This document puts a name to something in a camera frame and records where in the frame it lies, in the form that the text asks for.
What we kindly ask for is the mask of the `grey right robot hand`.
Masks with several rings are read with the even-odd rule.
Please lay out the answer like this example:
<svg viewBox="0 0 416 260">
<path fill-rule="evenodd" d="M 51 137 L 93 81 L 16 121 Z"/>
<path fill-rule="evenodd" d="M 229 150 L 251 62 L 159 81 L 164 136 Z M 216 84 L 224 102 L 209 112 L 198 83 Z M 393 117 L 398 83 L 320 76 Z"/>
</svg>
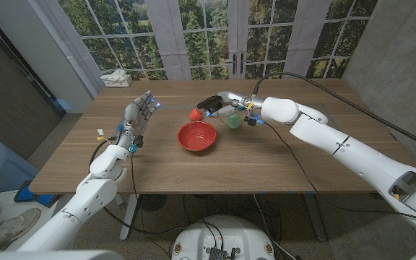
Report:
<svg viewBox="0 0 416 260">
<path fill-rule="evenodd" d="M 240 110 L 260 109 L 265 99 L 230 91 L 221 91 L 201 101 L 196 107 L 209 117 L 228 117 Z"/>
</svg>

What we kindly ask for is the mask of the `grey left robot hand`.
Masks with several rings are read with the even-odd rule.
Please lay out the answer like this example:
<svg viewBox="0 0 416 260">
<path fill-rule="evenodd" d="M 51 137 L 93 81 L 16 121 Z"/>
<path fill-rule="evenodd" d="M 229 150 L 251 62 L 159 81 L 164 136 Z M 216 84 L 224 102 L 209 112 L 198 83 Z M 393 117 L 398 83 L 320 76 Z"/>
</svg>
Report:
<svg viewBox="0 0 416 260">
<path fill-rule="evenodd" d="M 150 90 L 131 101 L 124 111 L 121 122 L 122 129 L 116 145 L 125 149 L 133 146 L 142 147 L 144 144 L 143 133 L 146 131 L 147 122 L 159 107 L 160 103 L 155 102 Z"/>
</svg>

